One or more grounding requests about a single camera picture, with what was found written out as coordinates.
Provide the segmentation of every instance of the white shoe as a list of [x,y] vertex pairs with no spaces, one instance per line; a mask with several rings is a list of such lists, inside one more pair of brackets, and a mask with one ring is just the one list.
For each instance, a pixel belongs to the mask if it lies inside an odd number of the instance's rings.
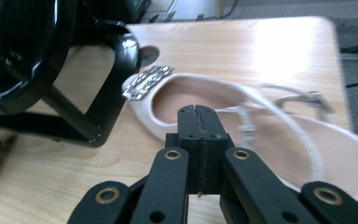
[[286,186],[300,190],[305,183],[320,180],[358,201],[358,135],[287,115],[252,88],[171,72],[166,66],[152,67],[122,86],[137,118],[157,138],[165,140],[166,133],[177,132],[177,110],[205,105],[219,115],[234,144],[254,150]]

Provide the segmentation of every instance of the wooden table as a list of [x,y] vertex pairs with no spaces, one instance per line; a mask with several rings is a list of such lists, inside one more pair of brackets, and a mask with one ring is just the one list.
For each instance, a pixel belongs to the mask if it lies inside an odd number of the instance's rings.
[[[155,64],[257,87],[276,83],[321,91],[333,120],[350,128],[335,28],[324,18],[139,24],[141,46],[156,46]],[[102,46],[72,49],[57,87],[85,111],[112,61]],[[272,97],[276,91],[263,91]],[[309,109],[294,107],[301,113]],[[46,112],[44,104],[32,110]],[[88,148],[0,130],[0,223],[64,223],[92,186],[131,185],[148,174],[164,143],[125,105],[106,144]],[[218,197],[190,197],[188,223],[225,223]]]

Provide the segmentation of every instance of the shoe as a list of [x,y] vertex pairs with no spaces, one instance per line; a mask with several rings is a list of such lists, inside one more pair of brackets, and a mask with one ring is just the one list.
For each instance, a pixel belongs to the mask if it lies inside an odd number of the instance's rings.
[[122,90],[136,117],[163,141],[166,133],[177,132],[179,108],[205,105],[215,110],[237,147],[256,152],[289,188],[299,191],[305,183],[324,181],[358,201],[354,133],[286,114],[252,88],[203,75],[172,74],[168,66],[129,77]]

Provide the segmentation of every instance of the black round object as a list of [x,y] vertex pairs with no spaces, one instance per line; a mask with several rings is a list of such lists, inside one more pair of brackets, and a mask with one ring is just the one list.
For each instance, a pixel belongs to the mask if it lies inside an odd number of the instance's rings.
[[77,0],[0,0],[0,115],[34,105],[60,73]]

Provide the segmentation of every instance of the table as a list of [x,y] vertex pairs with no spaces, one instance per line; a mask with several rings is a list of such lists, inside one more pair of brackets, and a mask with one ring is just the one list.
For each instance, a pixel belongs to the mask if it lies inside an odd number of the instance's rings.
[[[141,46],[156,46],[155,64],[257,87],[276,83],[321,91],[334,122],[350,129],[335,28],[319,17],[203,21],[130,26]],[[85,111],[112,64],[105,46],[71,49],[56,81]],[[275,91],[263,91],[268,97]],[[309,109],[293,106],[299,113]],[[48,111],[42,103],[32,110]],[[128,186],[148,174],[164,143],[124,105],[108,141],[88,148],[0,129],[0,223],[64,223],[92,186]],[[225,223],[218,197],[190,197],[188,223]]]

